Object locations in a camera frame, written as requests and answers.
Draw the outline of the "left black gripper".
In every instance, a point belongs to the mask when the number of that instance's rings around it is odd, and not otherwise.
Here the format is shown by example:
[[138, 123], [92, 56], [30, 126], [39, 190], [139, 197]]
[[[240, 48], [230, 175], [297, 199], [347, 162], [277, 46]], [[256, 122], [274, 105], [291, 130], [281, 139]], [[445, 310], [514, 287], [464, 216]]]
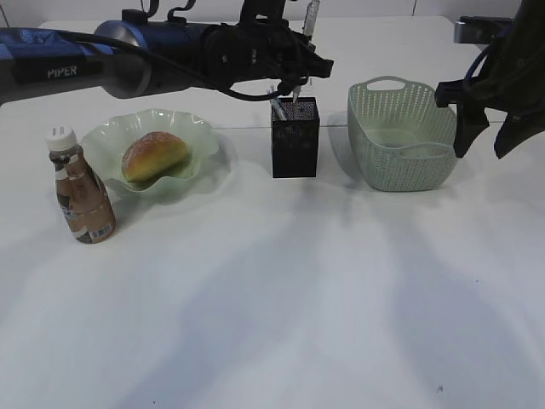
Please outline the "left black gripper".
[[224, 87], [262, 79], [290, 91], [310, 77], [328, 78], [334, 61], [315, 53], [285, 25], [213, 26], [204, 36], [204, 73]]

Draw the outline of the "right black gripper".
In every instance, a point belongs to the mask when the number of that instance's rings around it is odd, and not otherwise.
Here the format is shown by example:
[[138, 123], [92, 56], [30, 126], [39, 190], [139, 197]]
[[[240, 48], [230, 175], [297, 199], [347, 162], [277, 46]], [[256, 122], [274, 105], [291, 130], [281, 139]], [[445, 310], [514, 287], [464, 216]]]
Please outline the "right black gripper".
[[497, 33], [461, 80], [442, 82], [438, 107], [457, 104], [453, 148], [463, 158], [490, 122], [485, 109], [507, 113], [494, 143], [502, 159], [540, 134], [544, 124], [544, 2], [523, 1], [509, 27]]

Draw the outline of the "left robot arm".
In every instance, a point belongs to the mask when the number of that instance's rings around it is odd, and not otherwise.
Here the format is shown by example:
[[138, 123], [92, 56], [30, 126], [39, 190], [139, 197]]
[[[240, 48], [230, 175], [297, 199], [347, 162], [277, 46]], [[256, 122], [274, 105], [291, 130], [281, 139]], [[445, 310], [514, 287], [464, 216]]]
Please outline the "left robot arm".
[[267, 101], [269, 94], [232, 87], [272, 79], [273, 96], [289, 95], [309, 78], [329, 78], [333, 64], [284, 20], [249, 26], [109, 20], [93, 34], [11, 27], [1, 30], [1, 102], [96, 87], [118, 99], [199, 88]]

